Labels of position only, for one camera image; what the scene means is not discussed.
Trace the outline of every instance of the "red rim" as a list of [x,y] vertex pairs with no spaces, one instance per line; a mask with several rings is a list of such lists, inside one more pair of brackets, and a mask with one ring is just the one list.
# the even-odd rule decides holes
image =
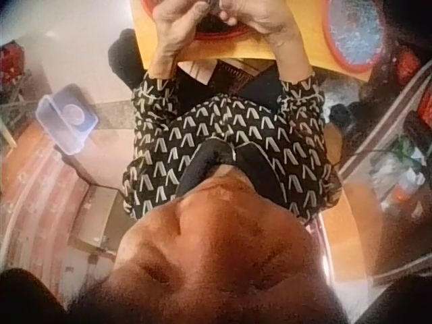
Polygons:
[[[146,11],[147,15],[153,20],[153,9],[156,4],[152,0],[141,0],[141,4]],[[196,32],[195,39],[198,41],[217,41],[221,39],[234,38],[243,36],[250,32],[248,26],[240,25],[236,30],[230,32],[215,32],[215,33],[202,33]]]
[[[345,69],[350,72],[354,73],[363,73],[369,71],[378,61],[381,57],[382,50],[380,53],[375,54],[369,64],[351,64],[349,63],[345,57],[342,55],[342,53],[338,50],[338,48],[335,46],[335,43],[333,41],[333,37],[330,34],[330,23],[329,23],[329,6],[330,6],[330,0],[326,0],[325,2],[325,8],[324,8],[324,17],[323,17],[323,30],[324,30],[324,38],[325,42],[327,43],[327,46],[330,48],[331,54],[335,57],[336,61]],[[383,18],[381,15],[381,12],[378,12],[381,23],[383,22]]]

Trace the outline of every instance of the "plastic container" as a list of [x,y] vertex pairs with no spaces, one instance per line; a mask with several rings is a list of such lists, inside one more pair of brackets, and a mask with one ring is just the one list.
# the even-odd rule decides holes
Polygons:
[[39,101],[36,118],[67,155],[77,154],[84,148],[85,140],[98,122],[75,84],[53,96],[44,96]]

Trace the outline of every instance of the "shirt pattern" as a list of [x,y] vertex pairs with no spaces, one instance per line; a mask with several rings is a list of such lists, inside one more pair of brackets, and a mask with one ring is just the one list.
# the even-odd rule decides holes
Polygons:
[[178,116],[175,80],[144,77],[133,91],[134,159],[124,173],[124,208],[135,219],[175,198],[194,153],[209,138],[233,147],[254,142],[275,171],[286,209],[307,223],[334,206],[341,184],[327,160],[321,117],[323,93],[315,76],[282,82],[280,110],[219,94]]

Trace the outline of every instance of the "yellow table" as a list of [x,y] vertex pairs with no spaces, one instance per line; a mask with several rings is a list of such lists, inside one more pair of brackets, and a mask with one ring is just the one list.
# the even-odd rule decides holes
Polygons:
[[[313,66],[325,68],[368,81],[371,71],[351,73],[333,58],[325,42],[322,15],[325,0],[287,0],[302,31],[306,52]],[[155,25],[140,0],[130,0],[138,46],[144,66],[148,66],[157,44]],[[221,58],[274,59],[267,43],[257,34],[229,40],[194,41],[182,53],[181,61]]]

